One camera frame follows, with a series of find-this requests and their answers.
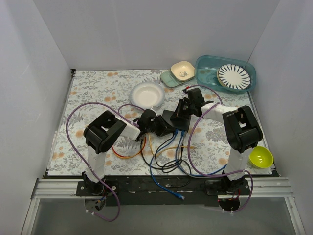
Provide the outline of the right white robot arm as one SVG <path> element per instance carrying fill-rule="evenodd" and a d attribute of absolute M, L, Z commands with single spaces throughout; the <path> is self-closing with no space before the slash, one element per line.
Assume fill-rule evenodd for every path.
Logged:
<path fill-rule="evenodd" d="M 185 124 L 192 115 L 210 119 L 224 125 L 231 147 L 226 167 L 221 175 L 204 175 L 216 178 L 213 188 L 226 194 L 234 194 L 245 180 L 245 168 L 253 148 L 263 138 L 261 128 L 249 106 L 227 107 L 214 101 L 205 101 L 199 88 L 183 90 L 187 96 L 180 99 L 170 116 L 173 124 Z"/>

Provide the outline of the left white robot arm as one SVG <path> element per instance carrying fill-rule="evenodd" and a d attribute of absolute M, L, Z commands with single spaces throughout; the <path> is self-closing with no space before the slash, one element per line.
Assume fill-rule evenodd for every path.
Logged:
<path fill-rule="evenodd" d="M 163 137 L 174 132 L 174 127 L 151 109 L 142 113 L 137 125 L 126 122 L 110 111 L 105 111 L 84 130 L 89 163 L 88 170 L 83 172 L 85 187 L 94 196 L 103 192 L 104 184 L 100 180 L 105 176 L 106 152 L 120 136 L 132 141 L 140 141 L 147 133 L 155 133 L 158 137 Z"/>

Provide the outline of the black network switch box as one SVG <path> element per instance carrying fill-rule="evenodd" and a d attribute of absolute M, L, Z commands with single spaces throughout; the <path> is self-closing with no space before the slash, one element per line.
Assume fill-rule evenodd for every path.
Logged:
<path fill-rule="evenodd" d="M 183 115 L 177 117 L 174 111 L 163 110 L 163 119 L 175 129 L 180 131 L 189 131 L 191 115 Z"/>

